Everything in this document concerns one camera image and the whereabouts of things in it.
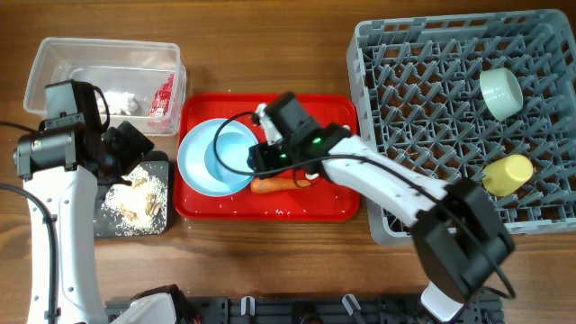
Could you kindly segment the light blue bowl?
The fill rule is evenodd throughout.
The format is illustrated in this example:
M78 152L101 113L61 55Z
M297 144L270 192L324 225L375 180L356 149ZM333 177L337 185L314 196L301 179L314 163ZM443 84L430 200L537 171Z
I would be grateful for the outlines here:
M251 131L221 132L217 143L209 143L205 152L204 163L208 173L219 183L226 185L230 191L240 190L252 180L252 175L241 175L228 170L216 157L228 167L241 172L251 173L248 165L249 149L257 144Z

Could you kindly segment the red sauce packet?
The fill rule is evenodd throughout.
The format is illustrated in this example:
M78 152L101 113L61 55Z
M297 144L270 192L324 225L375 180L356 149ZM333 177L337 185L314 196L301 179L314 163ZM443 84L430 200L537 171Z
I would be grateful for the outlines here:
M171 104L175 75L171 74L167 81L156 91L148 113L148 126L154 131L169 133L172 130Z

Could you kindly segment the mint green bowl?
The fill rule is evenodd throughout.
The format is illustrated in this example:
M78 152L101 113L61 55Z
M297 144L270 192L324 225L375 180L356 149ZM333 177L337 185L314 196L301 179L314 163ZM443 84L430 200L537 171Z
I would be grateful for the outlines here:
M479 82L483 101L497 121L502 122L523 108L522 89L509 69L500 67L482 71Z

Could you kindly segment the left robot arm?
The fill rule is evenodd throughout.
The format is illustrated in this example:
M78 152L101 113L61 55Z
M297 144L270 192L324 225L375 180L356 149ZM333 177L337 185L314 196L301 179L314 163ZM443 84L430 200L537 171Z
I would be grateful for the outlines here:
M95 201L154 148L99 112L103 92L73 79L47 85L48 116L13 153L31 219L30 323L110 323L95 264Z

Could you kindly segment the yellow plastic cup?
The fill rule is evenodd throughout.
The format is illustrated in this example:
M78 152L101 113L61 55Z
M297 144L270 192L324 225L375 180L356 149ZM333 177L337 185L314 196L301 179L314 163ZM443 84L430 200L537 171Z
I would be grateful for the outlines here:
M522 155L510 155L494 161L483 170L484 188L493 195L507 196L513 194L533 175L531 161Z

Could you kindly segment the red serving tray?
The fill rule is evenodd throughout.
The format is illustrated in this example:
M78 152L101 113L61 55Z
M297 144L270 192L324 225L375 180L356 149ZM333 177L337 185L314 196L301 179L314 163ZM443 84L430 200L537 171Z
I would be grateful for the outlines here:
M254 111L259 104L268 104L277 96L213 93L188 98L181 113L178 147L183 146L185 135L201 122ZM356 108L344 96L300 94L298 100L321 126L335 122L357 132ZM176 171L172 202L179 214L196 220L345 221L357 212L360 194L320 179L306 189L252 193L246 187L229 196L209 197L196 192L182 173Z

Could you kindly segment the light blue plate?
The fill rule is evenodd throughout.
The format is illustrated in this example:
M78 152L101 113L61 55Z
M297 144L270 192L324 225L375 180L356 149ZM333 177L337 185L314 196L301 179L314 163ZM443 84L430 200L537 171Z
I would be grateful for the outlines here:
M219 183L208 173L204 163L206 149L209 143L213 141L216 130L224 122L225 119L217 118L201 122L193 127L184 136L177 154L178 169L184 182L197 193L210 197L232 195L244 188L230 191L226 185ZM234 131L248 132L251 130L238 121L231 121L221 132Z

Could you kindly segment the white plastic spoon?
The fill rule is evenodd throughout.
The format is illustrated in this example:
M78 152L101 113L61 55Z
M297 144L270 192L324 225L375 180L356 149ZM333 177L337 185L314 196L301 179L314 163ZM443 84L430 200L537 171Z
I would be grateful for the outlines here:
M343 127L344 129L350 131L349 125L342 125L342 127ZM308 180L316 179L316 178L319 177L319 176L320 176L319 173L314 173L314 174L311 174L311 173L308 173L308 172L305 173L305 178L308 179Z

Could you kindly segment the orange carrot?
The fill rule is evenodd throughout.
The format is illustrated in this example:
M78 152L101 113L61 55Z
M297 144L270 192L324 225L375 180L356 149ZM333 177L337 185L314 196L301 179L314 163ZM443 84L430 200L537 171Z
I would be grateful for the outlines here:
M253 194L270 194L288 190L298 190L309 187L311 182L308 180L296 180L287 178L255 178L251 184L250 189Z

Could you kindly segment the clear plastic bin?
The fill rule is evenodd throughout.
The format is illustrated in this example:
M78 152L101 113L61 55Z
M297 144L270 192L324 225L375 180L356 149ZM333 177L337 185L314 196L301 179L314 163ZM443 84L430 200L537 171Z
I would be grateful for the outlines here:
M172 130L148 126L156 91L175 75L172 92ZM45 86L74 79L99 87L103 93L129 92L139 108L132 115L111 115L110 125L130 122L148 136L174 136L180 127L185 99L186 70L174 43L50 37L42 41L33 61L23 99L28 113L47 116Z

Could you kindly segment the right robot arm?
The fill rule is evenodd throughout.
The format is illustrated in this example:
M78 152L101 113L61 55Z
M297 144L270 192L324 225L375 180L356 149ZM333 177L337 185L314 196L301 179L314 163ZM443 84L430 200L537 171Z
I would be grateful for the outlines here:
M292 92L260 104L250 114L265 141L249 151L255 176L268 178L290 169L319 175L378 203L409 230L429 283L420 296L425 312L450 322L491 275L516 294L500 266L515 249L483 189L473 180L435 179L369 148L349 128L322 126Z

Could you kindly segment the white napkin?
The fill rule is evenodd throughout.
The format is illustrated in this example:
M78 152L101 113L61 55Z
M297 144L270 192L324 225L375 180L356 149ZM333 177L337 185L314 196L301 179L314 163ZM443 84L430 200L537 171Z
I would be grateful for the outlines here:
M104 101L107 102L110 115L132 115L139 108L135 100L135 95L129 92L108 91L103 94L104 98L97 99L97 106L100 114L105 114Z

